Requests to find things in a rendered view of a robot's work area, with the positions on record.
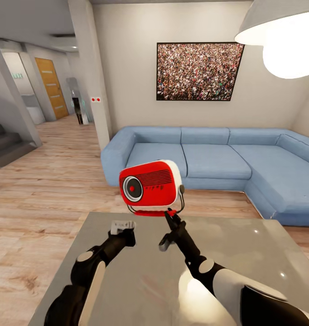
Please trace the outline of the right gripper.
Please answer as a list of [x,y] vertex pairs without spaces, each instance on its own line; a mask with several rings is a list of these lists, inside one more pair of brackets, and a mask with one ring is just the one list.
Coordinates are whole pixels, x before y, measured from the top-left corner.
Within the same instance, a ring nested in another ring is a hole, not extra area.
[[[172,208],[168,208],[168,210],[172,211]],[[174,240],[181,252],[187,252],[194,246],[194,242],[189,233],[185,230],[185,221],[180,221],[180,218],[177,216],[177,214],[170,216],[167,211],[164,211],[164,214],[166,221],[171,229],[171,233],[168,236],[169,242]]]

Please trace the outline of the radio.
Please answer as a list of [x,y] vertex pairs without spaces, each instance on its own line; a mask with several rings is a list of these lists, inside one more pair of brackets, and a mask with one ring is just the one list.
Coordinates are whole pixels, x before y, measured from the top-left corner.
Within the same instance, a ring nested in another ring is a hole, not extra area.
[[[177,165],[169,160],[155,160],[120,173],[121,196],[128,206],[164,207],[182,199],[185,191]],[[134,211],[141,216],[165,216],[164,211]],[[180,211],[167,211],[170,216]]]

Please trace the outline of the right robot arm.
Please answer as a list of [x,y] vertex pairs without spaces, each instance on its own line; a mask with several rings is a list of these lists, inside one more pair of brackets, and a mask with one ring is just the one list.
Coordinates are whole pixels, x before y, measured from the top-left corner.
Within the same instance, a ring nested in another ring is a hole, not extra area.
[[201,256],[185,230],[185,221],[177,214],[164,214],[171,233],[163,237],[159,251],[166,252],[170,244],[177,244],[193,277],[226,308],[237,326],[309,326],[309,314],[290,305],[278,290]]

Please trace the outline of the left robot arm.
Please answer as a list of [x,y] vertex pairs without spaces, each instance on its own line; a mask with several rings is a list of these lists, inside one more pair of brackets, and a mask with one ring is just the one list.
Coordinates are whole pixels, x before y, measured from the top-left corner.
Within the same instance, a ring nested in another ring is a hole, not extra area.
[[80,255],[67,285],[49,307],[44,326],[87,326],[108,264],[136,244],[135,221],[112,221],[109,238]]

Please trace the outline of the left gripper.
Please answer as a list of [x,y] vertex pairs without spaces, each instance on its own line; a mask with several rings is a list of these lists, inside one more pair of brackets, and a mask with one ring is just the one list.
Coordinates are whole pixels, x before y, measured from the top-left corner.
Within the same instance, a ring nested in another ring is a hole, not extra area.
[[136,244],[135,233],[133,230],[123,229],[118,235],[112,235],[111,230],[108,231],[109,238],[106,242],[110,242],[116,249],[116,256],[126,246],[134,247]]

